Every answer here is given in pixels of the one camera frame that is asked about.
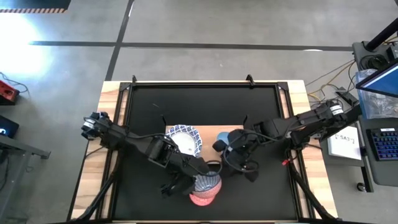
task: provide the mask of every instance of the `blue keyboard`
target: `blue keyboard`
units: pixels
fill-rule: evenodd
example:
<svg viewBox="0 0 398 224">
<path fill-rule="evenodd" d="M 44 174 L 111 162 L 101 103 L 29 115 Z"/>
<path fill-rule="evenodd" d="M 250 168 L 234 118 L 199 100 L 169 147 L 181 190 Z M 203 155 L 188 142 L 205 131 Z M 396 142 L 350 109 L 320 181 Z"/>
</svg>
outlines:
<svg viewBox="0 0 398 224">
<path fill-rule="evenodd" d="M 398 128 L 366 130 L 378 161 L 398 160 Z"/>
</svg>

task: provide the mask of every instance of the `wooden platform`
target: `wooden platform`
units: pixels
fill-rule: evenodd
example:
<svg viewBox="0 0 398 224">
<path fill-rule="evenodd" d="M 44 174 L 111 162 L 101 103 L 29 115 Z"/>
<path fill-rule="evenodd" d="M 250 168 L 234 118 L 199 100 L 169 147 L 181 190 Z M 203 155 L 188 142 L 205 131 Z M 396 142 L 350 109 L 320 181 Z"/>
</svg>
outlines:
<svg viewBox="0 0 398 224">
<path fill-rule="evenodd" d="M 289 84 L 290 99 L 292 102 L 294 114 L 303 113 L 310 110 L 310 105 L 307 98 L 307 92 L 305 90 L 305 85 L 302 80 L 256 81 L 256 83 L 259 82 L 287 82 Z M 106 111 L 109 114 L 110 118 L 113 118 L 115 113 L 116 101 L 119 93 L 118 91 L 119 84 L 120 82 L 104 82 L 101 91 L 101 97 L 99 99 L 97 111 Z M 285 117 L 288 117 L 289 113 L 287 111 L 287 103 L 285 97 L 281 96 L 281 98 L 284 107 Z M 123 99 L 121 114 L 119 119 L 120 121 L 122 121 L 124 118 L 123 113 L 124 113 L 125 102 L 126 102 L 126 97 L 124 97 Z M 221 130 L 225 128 L 229 130 L 231 127 L 220 126 L 217 129 Z M 319 145 L 318 141 L 312 141 L 311 144 L 317 146 Z M 91 151 L 94 151 L 99 147 L 100 147 L 99 140 L 90 142 L 88 145 L 87 153 L 90 153 Z M 73 206 L 72 218 L 79 217 L 85 211 L 87 206 L 92 202 L 95 195 L 98 193 L 101 187 L 101 179 L 103 176 L 105 158 L 106 158 L 106 149 L 102 149 L 92 154 L 90 157 L 88 157 L 85 160 L 81 178 L 78 183 L 79 186 L 76 194 L 75 203 Z M 303 150 L 303 158 L 304 158 L 305 168 L 307 171 L 307 176 L 311 191 L 315 194 L 317 199 L 327 209 L 327 211 L 330 214 L 332 214 L 334 217 L 337 217 L 337 211 L 330 188 L 328 175 L 326 173 L 325 164 L 323 162 L 322 152 L 315 147 L 307 147 L 305 150 Z M 295 165 L 296 168 L 299 170 L 297 161 L 295 161 Z M 307 203 L 305 200 L 305 196 L 301 190 L 299 194 L 300 194 L 300 200 L 304 216 L 308 217 L 308 211 L 306 209 Z M 103 217 L 107 217 L 108 206 L 109 206 L 109 200 L 108 200 L 109 195 L 110 195 L 110 190 L 108 191 L 108 196 L 106 197 L 104 203 L 104 209 L 102 211 Z"/>
</svg>

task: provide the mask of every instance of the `black table surface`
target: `black table surface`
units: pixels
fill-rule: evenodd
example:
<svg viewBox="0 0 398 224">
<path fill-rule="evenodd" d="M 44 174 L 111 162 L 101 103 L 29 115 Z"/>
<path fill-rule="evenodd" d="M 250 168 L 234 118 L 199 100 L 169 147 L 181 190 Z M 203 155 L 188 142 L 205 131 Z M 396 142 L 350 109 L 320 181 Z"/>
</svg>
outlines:
<svg viewBox="0 0 398 224">
<path fill-rule="evenodd" d="M 164 133 L 167 125 L 247 125 L 278 118 L 281 111 L 273 88 L 138 88 L 129 125 L 137 134 Z M 282 165 L 282 143 L 259 148 L 259 178 L 224 178 L 212 204 L 194 205 L 187 195 L 161 198 L 159 187 L 169 176 L 137 153 L 126 152 L 119 179 L 117 220 L 296 220 L 288 168 Z"/>
<path fill-rule="evenodd" d="M 367 129 L 398 129 L 398 118 L 364 119 L 362 116 L 360 116 L 359 123 L 361 125 L 361 132 L 363 135 L 366 152 L 368 154 L 374 182 L 379 185 L 398 187 L 398 175 L 396 173 L 398 170 L 398 161 L 377 161 L 374 156 L 371 143 L 366 137 Z"/>
</svg>

